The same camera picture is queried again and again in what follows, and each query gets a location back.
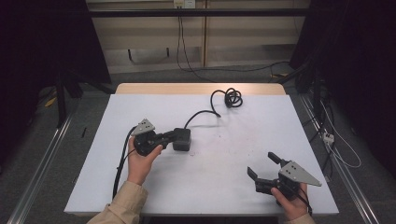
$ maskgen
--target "black wire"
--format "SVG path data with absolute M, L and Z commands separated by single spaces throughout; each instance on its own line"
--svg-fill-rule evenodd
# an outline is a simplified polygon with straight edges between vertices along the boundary
M 316 118 L 316 116 L 314 116 L 314 117 L 312 117 L 312 119 L 309 119 L 309 120 L 306 120 L 306 121 L 304 121 L 303 123 L 301 123 L 301 125 L 303 126 L 303 127 L 305 127 L 307 124 L 309 124 L 312 120 L 314 120 Z
M 221 90 L 217 90 L 214 91 L 212 93 L 212 95 L 210 96 L 210 105 L 212 107 L 212 110 L 201 110 L 198 111 L 197 113 L 195 113 L 186 123 L 186 125 L 184 125 L 184 129 L 187 128 L 187 126 L 189 125 L 190 121 L 195 118 L 197 115 L 201 114 L 201 113 L 211 113 L 216 115 L 218 118 L 221 118 L 221 115 L 216 112 L 215 107 L 213 106 L 213 96 L 217 93 L 217 92 L 222 92 L 224 93 L 224 104 L 226 104 L 226 106 L 228 108 L 232 108 L 232 107 L 239 107 L 242 105 L 243 100 L 242 100 L 242 93 L 240 91 L 237 91 L 234 88 L 230 88 L 227 91 L 221 91 Z
M 296 34 L 297 34 L 298 37 L 300 37 L 300 32 L 298 32 L 298 28 L 297 28 L 297 24 L 296 24 L 296 17 L 295 16 L 293 16 L 293 20 L 294 20 L 294 28 L 296 30 Z
M 180 62 L 178 60 L 178 52 L 179 52 L 179 48 L 180 48 L 180 38 L 182 39 L 183 42 L 183 49 L 184 49 L 184 55 L 187 61 L 187 65 L 189 66 L 190 69 L 185 69 L 183 67 L 181 67 Z M 177 66 L 180 68 L 180 70 L 185 71 L 185 72 L 193 72 L 198 78 L 204 79 L 206 81 L 210 81 L 210 82 L 215 82 L 213 80 L 210 80 L 208 78 L 204 78 L 204 77 L 200 77 L 198 76 L 195 72 L 198 71 L 225 71 L 225 72 L 254 72 L 254 71 L 260 71 L 263 70 L 265 68 L 270 68 L 271 69 L 271 79 L 272 79 L 272 67 L 274 65 L 280 64 L 280 63 L 289 63 L 289 62 L 277 62 L 277 63 L 272 63 L 270 65 L 266 65 L 264 67 L 260 67 L 260 68 L 253 68 L 253 69 L 247 69 L 247 70 L 238 70 L 238 69 L 225 69 L 225 68 L 200 68 L 200 69 L 192 69 L 191 65 L 190 65 L 190 61 L 189 58 L 187 57 L 187 51 L 186 51 L 186 44 L 184 41 L 184 27 L 183 27 L 183 19 L 181 17 L 178 17 L 178 41 L 177 41 Z
M 117 194 L 117 190 L 119 189 L 119 182 L 120 182 L 120 176 L 121 176 L 121 172 L 122 172 L 122 168 L 123 168 L 123 164 L 125 163 L 125 160 L 128 158 L 129 154 L 131 152 L 133 152 L 134 150 L 130 151 L 126 156 L 125 156 L 125 149 L 128 146 L 128 141 L 129 138 L 131 136 L 131 133 L 134 131 L 134 129 L 136 128 L 136 126 L 134 126 L 131 131 L 128 132 L 128 134 L 126 135 L 126 139 L 125 139 L 125 143 L 124 146 L 122 148 L 122 154 L 121 154 L 121 159 L 120 159 L 120 165 L 119 167 L 117 167 L 117 174 L 116 174 L 116 179 L 114 180 L 114 187 L 113 187 L 113 199 Z
M 331 127 L 330 133 L 332 134 L 332 136 L 333 136 L 333 138 L 334 138 L 334 141 L 333 141 L 332 145 L 330 146 L 330 148 L 332 149 L 332 150 L 330 150 L 330 151 L 327 150 L 326 144 L 323 142 L 323 146 L 324 146 L 324 149 L 326 150 L 327 156 L 326 156 L 325 162 L 324 162 L 323 165 L 322 165 L 321 171 L 322 171 L 322 173 L 324 173 L 324 170 L 326 169 L 327 163 L 330 162 L 330 174 L 329 174 L 329 177 L 332 177 L 332 160 L 331 160 L 331 155 L 332 155 L 332 152 L 334 151 L 334 147 L 335 147 L 335 134 L 334 134 L 334 127 L 333 127 L 333 126 L 334 126 L 335 119 L 334 119 L 334 113 L 333 113 L 333 111 L 332 111 L 332 106 L 331 106 L 331 104 L 330 104 L 330 102 L 331 102 L 331 96 L 330 96 L 330 94 L 328 94 L 327 97 L 325 97 L 325 98 L 323 99 L 323 102 L 324 102 L 324 104 L 323 104 L 323 105 L 324 105 L 324 108 L 323 108 L 323 109 L 329 108 L 329 110 L 330 110 L 330 112 L 331 112 L 331 115 L 330 115 L 330 117 L 329 117 L 328 119 L 329 119 L 329 122 L 332 124 L 332 125 L 331 125 L 332 127 Z
M 273 76 L 274 76 L 274 73 L 273 73 L 273 71 L 272 71 L 272 66 L 270 66 L 270 72 L 271 72 L 271 77 L 270 77 L 270 80 L 268 81 L 268 83 L 271 83 L 272 78 L 273 78 Z
M 320 129 L 321 129 L 321 128 L 319 128 L 319 130 L 314 134 L 314 136 L 312 136 L 312 137 L 309 139 L 309 143 L 312 143 L 312 141 L 314 141 L 314 139 L 318 136 L 318 134 L 320 133 Z
M 180 37 L 181 37 L 181 39 L 182 39 L 182 41 L 183 41 L 184 56 L 185 56 L 185 58 L 186 58 L 187 65 L 189 66 L 190 70 L 187 70 L 187 69 L 182 68 L 182 67 L 180 66 L 179 61 L 178 61 L 178 49 L 179 49 L 179 47 L 180 47 Z M 196 74 L 195 71 L 191 68 L 189 58 L 187 57 L 186 43 L 184 42 L 184 27 L 183 27 L 183 19 L 182 19 L 181 17 L 178 17 L 177 65 L 178 65 L 178 67 L 179 67 L 181 70 L 183 70 L 183 71 L 185 71 L 185 72 L 192 72 L 196 77 L 198 77 L 198 78 L 200 78 L 200 79 L 202 79 L 202 80 L 206 80 L 206 81 L 209 81 L 209 82 L 216 83 L 215 81 L 213 81 L 213 80 L 211 80 L 211 79 L 198 76 L 198 74 Z
M 281 184 L 283 187 L 285 187 L 285 188 L 287 188 L 288 190 L 290 190 L 291 192 L 293 192 L 293 194 L 294 194 L 297 198 L 299 198 L 303 203 L 305 203 L 306 207 L 308 208 L 308 214 L 309 214 L 309 216 L 312 216 L 312 207 L 311 207 L 311 205 L 309 204 L 308 195 L 305 193 L 305 191 L 303 191 L 301 188 L 299 188 L 299 190 L 304 194 L 304 196 L 305 196 L 306 199 L 304 199 L 304 198 L 299 194 L 298 190 L 297 190 L 297 192 L 296 192 L 295 190 L 293 190 L 293 189 L 292 189 L 291 187 L 289 187 L 288 185 L 286 185 L 286 184 L 284 184 L 284 183 L 282 183 L 282 182 L 280 182 L 280 184 Z

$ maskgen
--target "metal rail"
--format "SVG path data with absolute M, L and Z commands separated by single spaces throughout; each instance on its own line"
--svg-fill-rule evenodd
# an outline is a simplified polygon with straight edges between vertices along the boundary
M 296 17 L 313 11 L 307 8 L 186 8 L 186 9 L 92 9 L 89 14 L 102 17 Z
M 315 114 L 312 112 L 313 105 L 307 96 L 300 95 L 300 99 L 303 102 L 305 110 L 308 116 L 313 120 L 313 125 L 315 129 L 319 130 L 318 121 L 315 119 Z M 326 150 L 328 153 L 330 152 L 329 146 L 326 144 Z M 340 153 L 338 152 L 337 148 L 334 147 L 333 150 L 338 156 L 341 158 Z M 364 222 L 367 224 L 379 224 L 379 219 L 377 218 L 373 207 L 370 205 L 370 202 L 364 195 L 363 191 L 359 187 L 359 184 L 356 182 L 355 178 L 353 177 L 352 173 L 350 173 L 349 169 L 345 164 L 337 160 L 337 158 L 332 154 L 332 162 L 337 169 L 338 173 L 343 180 L 349 195 L 351 196 L 353 202 L 355 203 L 356 207 L 358 208 L 359 212 L 361 213 L 361 217 L 363 218 Z
M 55 158 L 56 152 L 58 151 L 58 148 L 61 145 L 62 140 L 64 139 L 64 135 L 67 132 L 71 119 L 77 111 L 79 100 L 75 100 L 73 102 L 74 103 L 71 105 L 71 111 L 69 115 L 66 117 L 64 124 L 55 131 L 55 134 L 52 137 L 49 146 L 47 147 L 44 157 L 41 159 L 41 162 L 35 170 L 35 174 L 30 180 L 25 191 L 23 192 L 7 224 L 20 224 L 23 223 L 26 219 L 30 208 L 35 201 L 35 197 L 39 192 L 40 187 L 46 177 L 48 169 L 50 168 L 50 165 Z

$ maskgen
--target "white tabletop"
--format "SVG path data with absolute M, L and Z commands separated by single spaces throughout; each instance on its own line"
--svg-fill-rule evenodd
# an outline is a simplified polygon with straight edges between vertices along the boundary
M 192 120 L 191 150 L 172 145 L 156 159 L 144 188 L 149 192 L 142 214 L 147 216 L 276 216 L 283 214 L 273 196 L 255 191 L 250 166 L 260 178 L 275 179 L 280 166 L 267 154 L 293 160 L 317 178 L 308 186 L 314 215 L 338 209 L 320 171 L 288 95 L 243 96 L 241 107 L 229 109 L 223 95 L 214 106 L 221 118 L 200 114 Z M 183 128 L 199 110 L 210 109 L 210 95 L 138 95 L 110 97 L 106 112 L 64 209 L 94 215 L 111 202 L 116 167 L 128 131 L 147 118 L 156 133 Z M 120 185 L 127 176 L 123 169 Z

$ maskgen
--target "human hand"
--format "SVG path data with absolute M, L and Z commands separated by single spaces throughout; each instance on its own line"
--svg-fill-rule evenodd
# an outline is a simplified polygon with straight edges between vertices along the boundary
M 161 154 L 162 150 L 163 146 L 158 145 L 154 148 L 154 150 L 152 150 L 151 153 L 147 155 L 147 157 L 140 156 L 134 149 L 134 136 L 131 137 L 128 141 L 128 153 L 131 153 L 128 156 L 127 181 L 133 182 L 137 185 L 142 185 L 146 180 L 146 176 L 151 170 L 152 163 L 154 162 L 155 158 Z
M 301 183 L 299 194 L 307 201 L 307 198 L 304 194 L 304 192 L 307 194 L 306 190 L 307 185 L 305 183 Z M 277 188 L 271 188 L 271 192 L 277 199 L 277 201 L 282 205 L 283 209 L 285 209 L 285 217 L 288 219 L 288 221 L 292 221 L 298 217 L 302 217 L 307 213 L 306 204 L 298 197 L 289 201 Z

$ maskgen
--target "cable connector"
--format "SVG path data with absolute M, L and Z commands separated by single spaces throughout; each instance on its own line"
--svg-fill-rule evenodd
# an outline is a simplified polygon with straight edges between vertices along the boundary
M 332 135 L 330 133 L 324 133 L 323 134 L 323 142 L 325 144 L 328 144 L 331 147 L 332 144 L 334 143 L 334 135 Z

